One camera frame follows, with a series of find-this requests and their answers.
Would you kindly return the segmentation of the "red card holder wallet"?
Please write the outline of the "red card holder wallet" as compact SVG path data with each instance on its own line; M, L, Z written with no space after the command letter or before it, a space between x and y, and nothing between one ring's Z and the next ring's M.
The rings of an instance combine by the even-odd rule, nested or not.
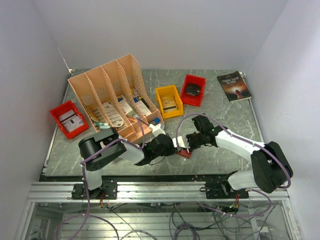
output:
M178 155L189 159L192 155L192 152L190 152L188 149L181 149L180 151L177 152Z

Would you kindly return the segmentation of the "yellow plastic bin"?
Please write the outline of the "yellow plastic bin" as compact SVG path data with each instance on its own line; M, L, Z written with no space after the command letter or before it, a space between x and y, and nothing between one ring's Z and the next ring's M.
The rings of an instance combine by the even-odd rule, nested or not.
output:
M155 93L163 119L174 118L184 114L183 102L175 85L157 87Z

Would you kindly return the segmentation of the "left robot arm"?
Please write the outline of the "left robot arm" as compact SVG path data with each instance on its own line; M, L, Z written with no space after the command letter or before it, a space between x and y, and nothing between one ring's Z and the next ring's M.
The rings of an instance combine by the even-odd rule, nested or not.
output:
M175 154L177 148L166 133L160 133L150 142L134 144L121 137L114 127L83 138L79 143L84 193L80 197L96 199L110 187L103 186L102 169L116 159L128 160L135 166L149 165L158 157Z

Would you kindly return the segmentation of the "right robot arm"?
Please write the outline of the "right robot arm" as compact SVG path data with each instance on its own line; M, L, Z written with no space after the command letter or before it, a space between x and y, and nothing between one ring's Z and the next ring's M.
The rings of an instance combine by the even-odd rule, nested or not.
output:
M263 143L240 136L221 124L214 126L204 115L192 118L197 132L178 140L180 147L192 152L201 146L224 148L251 163L251 170L231 173L220 186L221 194L233 197L238 190L259 188L272 193L278 188L289 188L293 170L280 145L274 141Z

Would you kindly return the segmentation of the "pink file organizer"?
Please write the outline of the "pink file organizer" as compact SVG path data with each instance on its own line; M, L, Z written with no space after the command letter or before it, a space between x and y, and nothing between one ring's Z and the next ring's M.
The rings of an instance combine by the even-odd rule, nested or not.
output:
M148 124L164 123L149 99L138 61L132 54L68 79L91 122L106 122L129 141L150 135Z

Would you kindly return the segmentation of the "black credit card stack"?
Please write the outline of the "black credit card stack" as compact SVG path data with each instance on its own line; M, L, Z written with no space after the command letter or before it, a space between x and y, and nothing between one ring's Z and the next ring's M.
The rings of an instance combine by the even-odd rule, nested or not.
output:
M201 87L195 83L189 83L186 86L185 93L190 96L198 96L201 93Z

